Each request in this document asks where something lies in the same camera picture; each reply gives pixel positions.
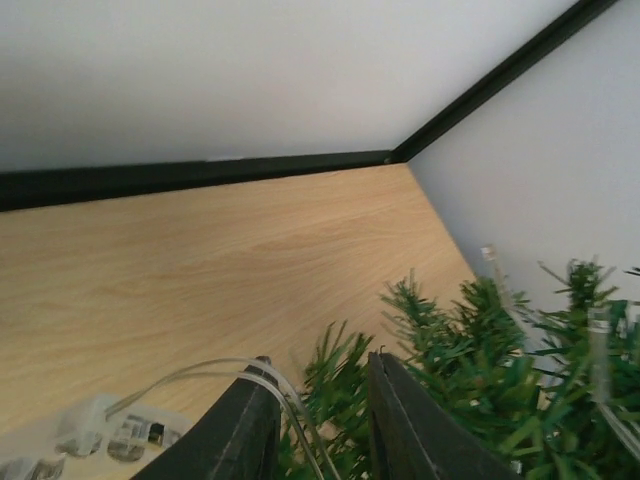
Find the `small green christmas tree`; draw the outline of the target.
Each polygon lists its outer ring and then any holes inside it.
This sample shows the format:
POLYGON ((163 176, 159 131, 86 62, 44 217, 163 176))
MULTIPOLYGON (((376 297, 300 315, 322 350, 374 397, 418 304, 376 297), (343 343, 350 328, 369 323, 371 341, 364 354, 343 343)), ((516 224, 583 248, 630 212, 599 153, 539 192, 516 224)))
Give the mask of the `small green christmas tree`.
POLYGON ((639 433, 639 319, 609 276, 570 261, 556 311, 486 277, 447 310, 408 277, 383 296, 386 327, 419 385, 523 477, 635 479, 639 451, 620 431, 639 433))

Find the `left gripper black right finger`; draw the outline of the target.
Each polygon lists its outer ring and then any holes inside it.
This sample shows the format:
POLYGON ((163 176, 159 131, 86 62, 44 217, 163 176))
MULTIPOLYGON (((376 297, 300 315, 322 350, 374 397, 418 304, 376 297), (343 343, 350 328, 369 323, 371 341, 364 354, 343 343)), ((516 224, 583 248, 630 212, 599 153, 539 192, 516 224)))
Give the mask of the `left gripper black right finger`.
POLYGON ((517 479, 458 425, 390 353, 368 357, 368 412, 375 479, 517 479))

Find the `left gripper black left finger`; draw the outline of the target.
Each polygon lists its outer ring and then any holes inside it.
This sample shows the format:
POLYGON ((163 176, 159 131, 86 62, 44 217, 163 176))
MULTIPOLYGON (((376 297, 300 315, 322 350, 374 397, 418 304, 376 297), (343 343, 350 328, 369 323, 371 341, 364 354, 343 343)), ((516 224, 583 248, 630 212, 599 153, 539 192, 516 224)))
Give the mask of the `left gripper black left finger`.
POLYGON ((235 380, 173 446, 136 479, 273 479, 281 406, 266 388, 235 380))

